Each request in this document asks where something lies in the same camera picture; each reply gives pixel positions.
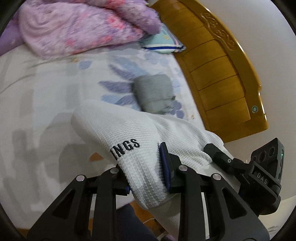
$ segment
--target triangular cutout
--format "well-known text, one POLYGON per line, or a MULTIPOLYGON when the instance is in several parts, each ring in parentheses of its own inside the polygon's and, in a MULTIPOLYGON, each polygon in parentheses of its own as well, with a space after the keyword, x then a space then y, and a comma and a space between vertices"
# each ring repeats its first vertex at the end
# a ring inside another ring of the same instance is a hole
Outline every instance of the triangular cutout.
POLYGON ((67 219, 74 199, 75 190, 71 190, 66 197, 58 204, 52 215, 58 218, 67 219))
POLYGON ((242 216, 245 216, 247 214, 246 210, 243 208, 243 206, 239 203, 239 201, 231 194, 231 192, 224 188, 222 190, 227 209, 229 212, 229 216, 231 219, 236 219, 242 216))

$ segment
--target headboard panel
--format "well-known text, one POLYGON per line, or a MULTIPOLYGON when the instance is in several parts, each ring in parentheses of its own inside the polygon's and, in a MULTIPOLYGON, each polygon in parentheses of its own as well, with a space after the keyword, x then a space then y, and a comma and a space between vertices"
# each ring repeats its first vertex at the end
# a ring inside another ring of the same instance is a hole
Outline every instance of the headboard panel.
POLYGON ((224 142, 266 130, 258 77, 217 18, 195 0, 159 0, 152 8, 186 46, 175 57, 205 128, 224 142))

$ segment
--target bed sheet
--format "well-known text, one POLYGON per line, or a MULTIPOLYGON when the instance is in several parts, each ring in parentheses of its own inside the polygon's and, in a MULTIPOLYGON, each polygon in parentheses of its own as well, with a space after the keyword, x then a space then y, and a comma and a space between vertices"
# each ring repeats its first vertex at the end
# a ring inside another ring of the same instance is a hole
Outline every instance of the bed sheet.
MULTIPOLYGON (((0 57, 0 202, 12 222, 30 228, 79 174, 100 175, 113 165, 92 153, 70 124, 73 110, 97 99, 140 110, 132 78, 167 74, 176 100, 170 115, 204 128, 173 55, 137 43, 41 60, 21 45, 0 57)), ((117 199, 117 207, 133 200, 117 199)))

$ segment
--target bed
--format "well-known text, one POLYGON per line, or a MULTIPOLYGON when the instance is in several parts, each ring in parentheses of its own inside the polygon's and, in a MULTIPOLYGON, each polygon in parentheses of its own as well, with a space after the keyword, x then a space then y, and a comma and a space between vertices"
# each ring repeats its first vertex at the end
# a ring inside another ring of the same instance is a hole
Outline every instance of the bed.
MULTIPOLYGON (((89 152, 70 117, 85 99, 139 110, 133 77, 167 74, 176 95, 170 115, 224 142, 267 129, 259 80, 227 29, 194 0, 152 7, 184 52, 161 55, 131 44, 44 61, 21 45, 0 57, 0 198, 17 227, 30 228, 75 176, 112 167, 89 152)), ((117 198, 117 207, 132 200, 117 198)))

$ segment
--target gray folded cloth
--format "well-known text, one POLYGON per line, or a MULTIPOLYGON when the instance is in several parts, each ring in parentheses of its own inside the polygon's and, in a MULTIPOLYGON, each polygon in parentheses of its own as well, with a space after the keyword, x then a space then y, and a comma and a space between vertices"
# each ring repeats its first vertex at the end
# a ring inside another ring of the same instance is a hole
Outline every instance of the gray folded cloth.
POLYGON ((170 78, 165 74, 143 75, 134 79, 133 92, 142 111, 165 114, 172 110, 175 96, 170 78))

